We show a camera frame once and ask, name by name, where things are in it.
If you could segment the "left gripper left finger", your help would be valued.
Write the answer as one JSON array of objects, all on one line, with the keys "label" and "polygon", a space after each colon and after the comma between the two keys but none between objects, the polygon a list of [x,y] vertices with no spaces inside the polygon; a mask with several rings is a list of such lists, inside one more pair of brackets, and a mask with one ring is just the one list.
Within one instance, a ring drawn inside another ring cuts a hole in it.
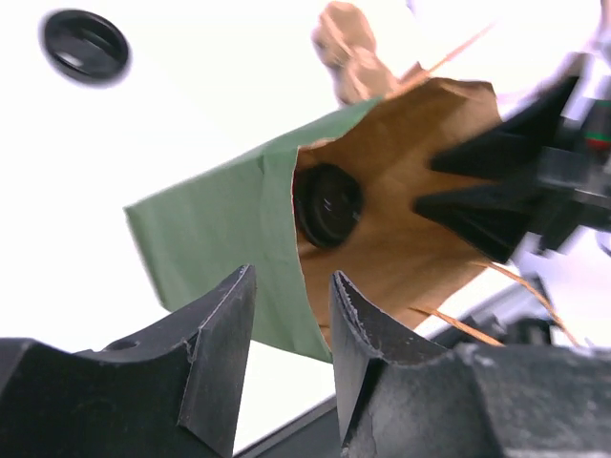
[{"label": "left gripper left finger", "polygon": [[229,457],[253,327],[256,272],[103,350],[1,342],[5,457]]}]

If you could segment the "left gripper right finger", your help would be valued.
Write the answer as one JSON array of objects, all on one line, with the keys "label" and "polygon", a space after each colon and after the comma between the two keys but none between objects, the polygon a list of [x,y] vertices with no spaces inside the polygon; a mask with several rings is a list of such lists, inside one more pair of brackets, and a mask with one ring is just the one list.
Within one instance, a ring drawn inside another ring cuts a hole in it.
[{"label": "left gripper right finger", "polygon": [[610,355],[433,343],[330,280],[337,414],[346,457],[606,457]]}]

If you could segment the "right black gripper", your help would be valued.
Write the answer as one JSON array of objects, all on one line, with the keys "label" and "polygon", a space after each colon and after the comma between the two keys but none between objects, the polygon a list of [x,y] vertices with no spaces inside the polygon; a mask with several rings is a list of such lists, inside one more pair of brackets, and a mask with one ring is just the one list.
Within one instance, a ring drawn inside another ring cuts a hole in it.
[{"label": "right black gripper", "polygon": [[416,198],[413,212],[501,263],[533,218],[540,253],[561,250],[581,226],[608,232],[610,93],[571,94],[578,81],[564,78],[521,112],[429,160],[436,172],[500,180],[536,159],[541,192],[519,183],[477,185]]}]

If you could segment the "brown and green paper bag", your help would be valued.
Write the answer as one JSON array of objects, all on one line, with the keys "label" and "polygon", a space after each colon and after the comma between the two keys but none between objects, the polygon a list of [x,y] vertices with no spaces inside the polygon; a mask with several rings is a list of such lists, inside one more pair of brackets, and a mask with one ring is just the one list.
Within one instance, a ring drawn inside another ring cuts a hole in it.
[{"label": "brown and green paper bag", "polygon": [[[328,282],[345,272],[400,323],[416,327],[465,287],[488,257],[411,209],[420,195],[474,185],[426,160],[500,120],[494,86],[448,73],[327,114],[126,210],[162,305],[177,310],[242,264],[257,273],[253,337],[320,361],[330,358]],[[297,228],[294,176],[341,167],[364,192],[348,240],[321,249]]]}]

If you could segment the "brown pulp cup carrier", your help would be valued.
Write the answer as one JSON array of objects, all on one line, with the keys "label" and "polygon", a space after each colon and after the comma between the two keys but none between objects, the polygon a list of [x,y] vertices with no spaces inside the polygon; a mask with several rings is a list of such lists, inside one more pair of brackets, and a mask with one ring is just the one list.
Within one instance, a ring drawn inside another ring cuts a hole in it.
[{"label": "brown pulp cup carrier", "polygon": [[321,62],[333,72],[341,103],[353,105],[400,87],[400,80],[378,57],[373,30],[357,6],[329,2],[319,14],[312,42]]}]

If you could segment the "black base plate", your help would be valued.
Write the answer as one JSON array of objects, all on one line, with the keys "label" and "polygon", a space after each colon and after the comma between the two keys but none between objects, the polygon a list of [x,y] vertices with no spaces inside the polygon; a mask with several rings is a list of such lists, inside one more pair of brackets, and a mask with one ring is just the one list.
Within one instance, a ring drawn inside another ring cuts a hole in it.
[{"label": "black base plate", "polygon": [[336,397],[329,397],[235,457],[340,458]]}]

